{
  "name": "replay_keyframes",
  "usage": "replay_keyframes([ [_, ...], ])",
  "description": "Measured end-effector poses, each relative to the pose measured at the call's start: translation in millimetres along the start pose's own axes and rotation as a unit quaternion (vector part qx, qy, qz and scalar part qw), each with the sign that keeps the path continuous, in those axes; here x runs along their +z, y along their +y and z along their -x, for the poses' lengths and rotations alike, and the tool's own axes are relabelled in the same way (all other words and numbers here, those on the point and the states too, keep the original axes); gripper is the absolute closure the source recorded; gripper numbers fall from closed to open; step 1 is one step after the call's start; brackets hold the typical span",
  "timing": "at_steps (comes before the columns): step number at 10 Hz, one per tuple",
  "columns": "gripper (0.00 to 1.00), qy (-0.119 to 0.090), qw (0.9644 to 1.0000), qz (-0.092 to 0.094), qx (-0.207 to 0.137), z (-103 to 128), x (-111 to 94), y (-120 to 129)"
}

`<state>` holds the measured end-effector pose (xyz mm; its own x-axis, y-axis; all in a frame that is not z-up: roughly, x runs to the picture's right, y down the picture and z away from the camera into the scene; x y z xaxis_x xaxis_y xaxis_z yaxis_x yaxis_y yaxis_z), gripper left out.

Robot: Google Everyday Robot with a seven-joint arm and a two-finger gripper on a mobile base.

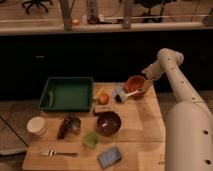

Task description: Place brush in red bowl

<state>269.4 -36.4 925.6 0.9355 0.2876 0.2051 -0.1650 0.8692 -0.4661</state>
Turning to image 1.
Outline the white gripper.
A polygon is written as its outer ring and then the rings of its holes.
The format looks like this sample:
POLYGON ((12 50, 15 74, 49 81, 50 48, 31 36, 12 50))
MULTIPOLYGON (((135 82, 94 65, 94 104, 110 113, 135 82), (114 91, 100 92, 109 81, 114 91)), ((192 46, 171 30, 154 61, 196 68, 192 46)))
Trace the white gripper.
POLYGON ((148 80, 152 81, 156 81, 161 77, 161 69, 155 64, 150 64, 148 67, 142 70, 142 73, 148 80))

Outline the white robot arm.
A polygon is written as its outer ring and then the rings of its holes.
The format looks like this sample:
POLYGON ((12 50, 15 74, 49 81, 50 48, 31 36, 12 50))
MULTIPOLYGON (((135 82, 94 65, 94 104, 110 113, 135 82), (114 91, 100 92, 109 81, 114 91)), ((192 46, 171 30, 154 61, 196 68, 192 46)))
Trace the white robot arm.
POLYGON ((213 113, 179 69, 183 60, 163 48, 143 70, 152 81, 165 73, 176 98, 166 119, 165 171, 213 171, 213 113))

